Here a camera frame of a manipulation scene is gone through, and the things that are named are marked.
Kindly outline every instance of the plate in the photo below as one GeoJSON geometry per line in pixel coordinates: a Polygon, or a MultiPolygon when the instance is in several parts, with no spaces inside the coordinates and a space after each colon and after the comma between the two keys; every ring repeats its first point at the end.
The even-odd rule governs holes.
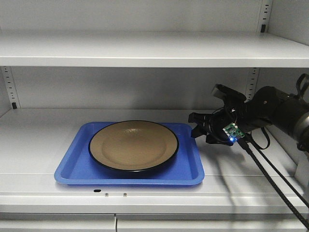
{"type": "Polygon", "coordinates": [[[94,135],[90,155],[100,164],[124,171],[142,171],[172,158],[178,138],[167,127],[150,121],[111,124],[94,135]]]}

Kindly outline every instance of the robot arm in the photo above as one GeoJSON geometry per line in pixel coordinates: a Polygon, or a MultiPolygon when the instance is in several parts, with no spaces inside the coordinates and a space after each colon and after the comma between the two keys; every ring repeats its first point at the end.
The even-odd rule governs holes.
{"type": "Polygon", "coordinates": [[[216,84],[212,94],[224,101],[224,107],[214,114],[191,113],[189,122],[197,123],[191,137],[206,135],[210,144],[233,145],[238,139],[237,129],[243,133],[266,125],[275,125],[297,141],[297,148],[309,152],[309,104],[303,95],[309,86],[309,75],[302,74],[297,81],[297,95],[284,93],[274,87],[263,87],[248,102],[245,96],[226,86],[216,84]],[[234,123],[233,135],[224,128],[234,123]]]}

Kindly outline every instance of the shelf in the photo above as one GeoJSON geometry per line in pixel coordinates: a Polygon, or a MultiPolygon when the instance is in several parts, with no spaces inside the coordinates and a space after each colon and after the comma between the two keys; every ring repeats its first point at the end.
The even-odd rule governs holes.
{"type": "Polygon", "coordinates": [[[3,31],[0,66],[309,67],[309,46],[252,32],[3,31]]]}
{"type": "MultiPolygon", "coordinates": [[[[205,179],[189,188],[70,187],[53,174],[78,129],[91,121],[187,121],[190,110],[16,109],[0,118],[0,205],[7,213],[290,214],[249,155],[238,145],[208,145],[197,138],[205,179]]],[[[254,133],[257,142],[264,140],[254,133]]],[[[292,184],[296,165],[271,138],[265,154],[292,184]]],[[[263,165],[290,201],[307,208],[263,165]]]]}

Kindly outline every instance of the white wall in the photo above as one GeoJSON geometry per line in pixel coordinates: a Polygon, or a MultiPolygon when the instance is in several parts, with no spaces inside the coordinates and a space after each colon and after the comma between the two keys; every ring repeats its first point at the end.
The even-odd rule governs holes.
{"type": "Polygon", "coordinates": [[[0,117],[11,108],[8,93],[5,88],[4,79],[0,72],[0,117]]]}
{"type": "Polygon", "coordinates": [[[309,45],[308,12],[308,0],[273,0],[268,32],[309,45]]]}
{"type": "Polygon", "coordinates": [[[216,109],[215,84],[245,92],[244,68],[12,67],[21,108],[216,109]]]}
{"type": "Polygon", "coordinates": [[[256,31],[262,0],[0,0],[2,30],[256,31]]]}

